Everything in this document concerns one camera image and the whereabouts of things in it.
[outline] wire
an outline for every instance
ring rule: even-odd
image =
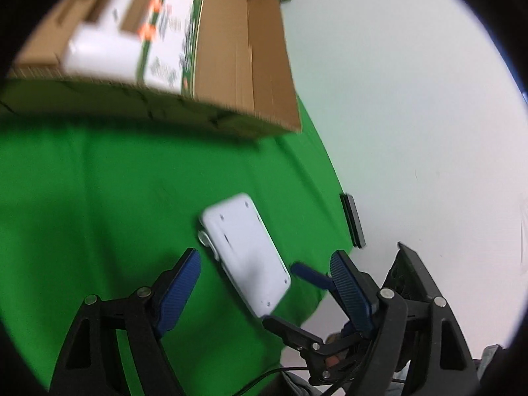
[[[246,393],[248,390],[252,389],[260,381],[262,381],[267,376],[270,376],[271,374],[276,374],[277,372],[286,372],[286,371],[308,371],[308,368],[306,366],[294,366],[292,368],[276,368],[276,369],[272,369],[270,371],[267,371],[267,372],[263,373],[260,377],[255,378],[253,381],[250,381],[249,383],[247,383],[244,387],[242,387],[233,396],[240,396],[241,394]]]

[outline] white plastic device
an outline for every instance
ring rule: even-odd
[[[65,73],[136,82],[142,41],[120,30],[132,2],[109,0],[96,23],[77,27],[62,57]]]
[[[200,242],[213,250],[229,280],[255,317],[271,314],[291,277],[247,194],[206,209]]]

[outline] silver bolt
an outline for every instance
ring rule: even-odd
[[[84,298],[84,303],[86,305],[93,305],[97,302],[97,295],[88,295]]]
[[[434,301],[440,308],[444,308],[447,305],[447,301],[442,296],[436,296]]]
[[[140,287],[137,290],[136,295],[139,296],[140,298],[147,298],[150,296],[151,293],[152,293],[152,290],[150,289],[150,287]]]
[[[381,289],[379,291],[379,294],[381,295],[382,298],[385,298],[385,299],[394,298],[394,291],[392,291],[391,289],[388,289],[386,287],[384,289]]]

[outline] green cloth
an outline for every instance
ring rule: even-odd
[[[196,239],[197,217],[239,192],[284,263],[328,271],[352,246],[341,187],[305,109],[304,132],[257,142],[135,122],[19,120],[0,132],[0,314],[49,385],[86,295],[128,296],[187,247],[202,273],[163,345],[189,396],[231,395],[275,366],[282,342],[252,318]],[[296,278],[275,313],[300,324],[322,298]],[[120,332],[134,395],[143,394]]]

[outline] cardboard box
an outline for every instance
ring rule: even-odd
[[[278,0],[203,0],[193,99],[61,73],[69,38],[105,1],[62,0],[50,11],[0,91],[0,115],[126,116],[248,138],[300,131]],[[134,0],[124,30],[137,31],[149,1]]]

